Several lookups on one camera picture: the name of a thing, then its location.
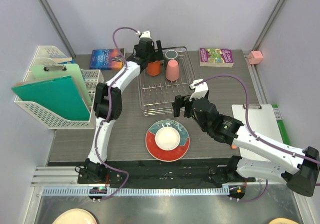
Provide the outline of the red and teal floral plate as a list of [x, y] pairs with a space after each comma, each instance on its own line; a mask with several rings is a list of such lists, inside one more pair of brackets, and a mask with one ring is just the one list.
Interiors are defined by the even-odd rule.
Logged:
[[175, 120], [160, 120], [146, 132], [145, 144], [149, 154], [164, 162], [181, 159], [190, 146], [187, 129]]

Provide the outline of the orange mug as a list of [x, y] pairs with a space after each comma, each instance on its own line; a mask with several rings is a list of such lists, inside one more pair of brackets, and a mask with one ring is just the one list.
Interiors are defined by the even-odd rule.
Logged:
[[150, 76], [159, 75], [161, 72], [161, 62], [160, 61], [149, 62], [146, 70]]

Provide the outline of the orange bowl white inside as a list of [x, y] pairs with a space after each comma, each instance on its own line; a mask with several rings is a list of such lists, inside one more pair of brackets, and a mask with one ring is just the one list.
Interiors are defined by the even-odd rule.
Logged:
[[155, 134], [155, 143], [164, 151], [174, 150], [180, 143], [180, 134], [173, 127], [163, 127]]

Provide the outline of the pink cup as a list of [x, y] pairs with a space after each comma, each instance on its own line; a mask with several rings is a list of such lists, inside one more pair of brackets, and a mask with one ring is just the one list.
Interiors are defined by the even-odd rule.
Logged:
[[169, 81], [176, 81], [180, 77], [180, 68], [177, 60], [169, 60], [166, 67], [166, 78]]

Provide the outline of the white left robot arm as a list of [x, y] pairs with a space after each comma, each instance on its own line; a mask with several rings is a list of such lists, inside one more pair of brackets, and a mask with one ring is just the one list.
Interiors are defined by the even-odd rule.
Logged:
[[102, 183], [107, 176], [107, 148], [112, 128], [122, 113], [122, 92], [154, 61], [162, 61], [161, 41], [140, 37], [134, 53], [126, 58], [123, 68], [106, 83], [98, 83], [95, 89], [93, 109], [96, 128], [91, 150], [84, 167], [79, 169], [78, 183]]

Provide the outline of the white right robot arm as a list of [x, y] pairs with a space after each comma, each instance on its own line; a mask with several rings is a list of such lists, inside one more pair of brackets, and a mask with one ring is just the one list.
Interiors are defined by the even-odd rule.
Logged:
[[184, 117], [192, 118], [202, 132], [220, 143], [236, 145], [264, 158], [250, 165], [244, 157], [232, 157], [226, 168], [231, 181], [240, 178], [261, 178], [283, 182], [295, 193], [311, 197], [317, 185], [320, 170], [320, 153], [309, 146], [306, 149], [285, 145], [255, 132], [247, 123], [220, 114], [207, 96], [175, 96], [173, 115], [178, 117], [184, 108]]

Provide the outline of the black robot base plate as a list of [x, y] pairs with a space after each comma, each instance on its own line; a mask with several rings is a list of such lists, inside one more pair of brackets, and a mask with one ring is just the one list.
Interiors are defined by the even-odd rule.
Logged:
[[187, 189], [220, 188], [229, 182], [254, 182], [236, 172], [237, 156], [231, 158], [109, 161], [108, 167], [88, 159], [75, 167], [79, 184], [107, 184], [111, 188]]

